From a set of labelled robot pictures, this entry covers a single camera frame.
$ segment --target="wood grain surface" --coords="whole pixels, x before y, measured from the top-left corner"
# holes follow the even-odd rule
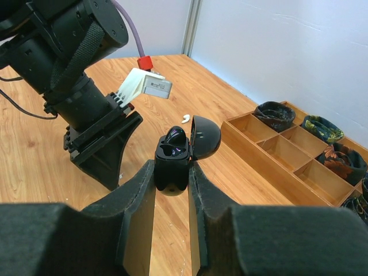
[[[153,57],[155,71],[173,82],[169,100],[140,95],[133,101],[144,122],[124,152],[121,184],[154,158],[159,138],[184,114],[207,117],[219,126],[249,112],[255,104],[184,55]],[[117,91],[136,58],[102,60],[87,70],[99,89]],[[5,78],[17,74],[0,71]],[[0,88],[26,110],[45,115],[43,99],[26,82],[0,83]],[[63,150],[66,122],[43,121],[17,111],[0,97],[0,201],[65,202],[77,210],[107,195],[108,190],[79,171]],[[190,133],[190,123],[182,125]],[[200,162],[207,177],[241,204],[289,205],[290,202],[225,144]],[[188,196],[156,196],[150,275],[191,275]]]

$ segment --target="metal strip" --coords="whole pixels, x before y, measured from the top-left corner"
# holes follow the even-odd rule
[[[202,0],[191,0],[188,21],[186,24],[186,30],[182,47],[182,53],[184,53],[187,56],[191,55],[191,50],[193,49],[201,5]]]

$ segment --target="patterned fabric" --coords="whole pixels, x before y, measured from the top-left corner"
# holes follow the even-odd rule
[[[368,173],[366,173],[365,177],[363,178],[362,188],[362,195],[360,195],[359,197],[349,198],[343,203],[342,207],[352,210],[368,226]]]
[[[319,116],[306,116],[302,127],[328,144],[344,138],[344,132],[341,129]]]
[[[353,186],[362,180],[367,171],[367,163],[361,155],[339,143],[329,145],[317,159]]]
[[[254,111],[254,116],[277,132],[291,127],[295,111],[279,102],[265,102]]]

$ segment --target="wooden box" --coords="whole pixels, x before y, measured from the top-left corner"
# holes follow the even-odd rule
[[[362,194],[361,182],[354,187],[316,160],[327,144],[301,127],[303,110],[283,104],[296,113],[289,129],[277,133],[249,112],[224,121],[223,142],[295,205],[341,206]],[[348,137],[338,143],[368,161],[368,150]]]

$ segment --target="robotic arm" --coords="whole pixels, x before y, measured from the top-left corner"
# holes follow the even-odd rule
[[[84,70],[128,43],[110,0],[1,0],[0,69],[11,66],[68,123],[71,161],[108,189],[118,186],[122,153],[142,122],[123,98],[104,96]]]

